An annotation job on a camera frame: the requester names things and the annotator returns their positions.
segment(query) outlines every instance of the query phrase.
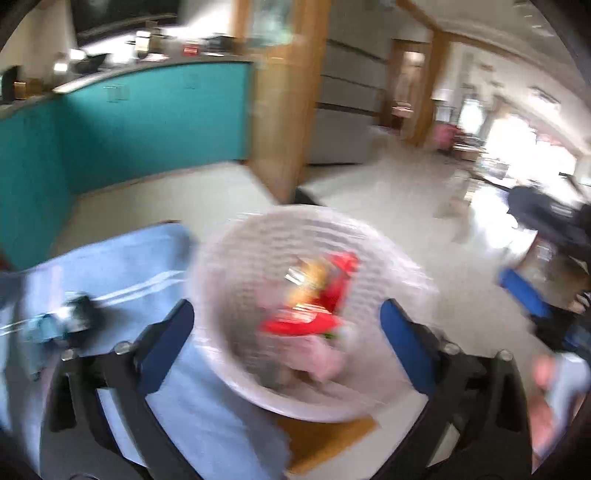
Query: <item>wooden beam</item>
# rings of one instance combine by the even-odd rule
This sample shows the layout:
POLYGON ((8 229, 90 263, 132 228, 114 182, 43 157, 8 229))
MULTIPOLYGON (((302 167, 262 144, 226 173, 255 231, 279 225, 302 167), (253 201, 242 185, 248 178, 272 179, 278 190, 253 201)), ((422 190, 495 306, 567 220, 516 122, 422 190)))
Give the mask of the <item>wooden beam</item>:
POLYGON ((460 35, 459 33, 448 33, 449 41, 451 42, 458 42, 463 43, 464 45, 470 45, 472 47, 481 48, 482 50, 489 51, 491 53, 496 53, 507 60, 512 61, 525 61, 532 65, 535 65, 532 61, 523 58, 520 55, 517 55, 505 48, 497 47, 492 43, 485 42, 483 40, 478 40, 477 38, 467 37, 465 35, 460 35))
POLYGON ((450 36, 441 30, 433 31, 431 41, 431 52, 425 62, 423 94, 421 95, 418 106, 418 117, 415 123, 414 132, 408 142, 415 147, 420 147, 425 143, 431 125, 433 124, 433 113, 435 111, 435 102, 431 99, 433 89, 442 70, 445 68, 450 51, 450 36))
POLYGON ((402 10, 408 12, 411 17, 413 17, 419 23, 425 25, 425 27, 430 28, 435 32, 435 30, 440 30, 439 26, 431 17, 429 17, 423 10, 417 7, 411 0, 396 0, 396 5, 398 5, 402 10))

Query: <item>tiled floor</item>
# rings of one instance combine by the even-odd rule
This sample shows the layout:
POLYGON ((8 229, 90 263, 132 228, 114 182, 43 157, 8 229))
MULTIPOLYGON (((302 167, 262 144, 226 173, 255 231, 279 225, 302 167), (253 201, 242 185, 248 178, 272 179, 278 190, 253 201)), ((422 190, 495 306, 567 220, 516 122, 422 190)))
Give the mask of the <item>tiled floor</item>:
MULTIPOLYGON (((468 353, 493 355, 509 349, 529 389, 532 359, 547 351, 529 333, 517 304, 495 284, 504 246, 515 235, 511 218, 498 195, 486 189, 475 195, 470 217, 438 218, 454 170, 442 157, 394 143, 362 166, 312 168, 304 188, 322 204, 370 223, 398 244, 438 285, 437 317, 446 335, 468 353), (466 218, 473 219, 470 229, 465 228, 466 218)), ((182 221, 206 239, 228 219, 242 212, 265 212, 273 204, 248 169, 236 164, 172 174, 81 198, 55 252, 169 219, 182 221)), ((556 293, 549 285, 543 283, 556 293)), ((384 408, 376 414, 379 429, 338 458, 295 478, 369 478, 425 402, 422 395, 411 393, 384 408)))
POLYGON ((82 196, 54 246, 56 255, 73 248, 165 220, 179 220, 200 241, 220 232, 242 213, 264 213, 271 194, 236 163, 115 186, 82 196))
MULTIPOLYGON (((391 238, 435 280, 440 290, 437 317, 446 335, 468 353, 492 356, 509 349, 529 389, 531 361, 547 350, 528 331, 529 321, 517 304, 496 285, 508 260, 505 247, 519 240, 516 223, 493 188, 477 190, 472 207, 459 216, 442 218, 455 171, 445 157, 408 150, 392 139, 371 163, 310 167, 304 190, 391 238)), ((578 288, 576 281, 568 288, 560 285, 563 273, 577 276, 579 270, 562 262, 557 259, 553 266, 560 281, 542 282, 536 268, 526 271, 557 304, 567 302, 578 288)))

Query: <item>blue cloth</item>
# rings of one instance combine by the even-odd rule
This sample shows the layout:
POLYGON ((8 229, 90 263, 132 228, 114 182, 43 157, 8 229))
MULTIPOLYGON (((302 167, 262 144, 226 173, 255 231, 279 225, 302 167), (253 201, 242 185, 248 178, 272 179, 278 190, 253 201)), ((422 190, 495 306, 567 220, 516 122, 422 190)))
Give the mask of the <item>blue cloth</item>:
MULTIPOLYGON (((95 332, 81 354, 110 351, 162 321, 183 297, 192 247, 181 225, 165 224, 82 247, 22 273, 1 273, 0 322, 7 326, 46 312, 56 292, 84 291, 103 298, 106 327, 95 332)), ((53 369, 47 368, 40 381, 30 381, 17 340, 15 334, 0 336, 0 422, 38 469, 44 395, 53 369)), ((143 463, 109 391, 99 395, 122 453, 143 463)), ((289 461, 285 434, 265 411, 237 396, 213 373, 190 338, 160 390, 147 400, 171 440, 206 480, 282 477, 289 461)))

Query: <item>reception desk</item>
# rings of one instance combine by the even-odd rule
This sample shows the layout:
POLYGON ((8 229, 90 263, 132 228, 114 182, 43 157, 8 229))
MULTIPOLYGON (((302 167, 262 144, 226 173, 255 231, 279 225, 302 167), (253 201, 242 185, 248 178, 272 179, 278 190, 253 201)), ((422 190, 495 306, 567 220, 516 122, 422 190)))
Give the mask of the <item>reception desk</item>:
POLYGON ((195 57, 109 70, 0 110, 0 249, 47 259, 77 195, 248 158, 251 65, 195 57))

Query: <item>ceiling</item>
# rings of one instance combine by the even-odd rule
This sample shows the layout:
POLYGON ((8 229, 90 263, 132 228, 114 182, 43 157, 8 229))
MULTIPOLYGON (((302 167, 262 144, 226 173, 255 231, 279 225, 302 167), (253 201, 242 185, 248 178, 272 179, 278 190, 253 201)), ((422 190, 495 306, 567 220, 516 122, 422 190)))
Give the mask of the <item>ceiling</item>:
POLYGON ((531 5, 524 12, 514 0, 413 0, 443 30, 477 38, 514 53, 543 68, 591 107, 591 89, 577 70, 558 36, 545 37, 532 28, 536 22, 551 27, 531 5))
POLYGON ((469 83, 476 85, 485 103, 492 106, 493 95, 501 95, 525 116, 543 121, 553 130, 553 136, 570 150, 583 155, 591 153, 588 144, 591 112, 576 95, 532 65, 516 63, 479 48, 458 43, 452 45, 452 56, 462 56, 468 51, 474 55, 469 83), (491 67, 492 71, 488 72, 481 65, 491 67), (491 86, 491 81, 501 85, 491 86), (531 103, 531 87, 539 87, 556 98, 560 102, 560 113, 556 115, 538 110, 531 103))

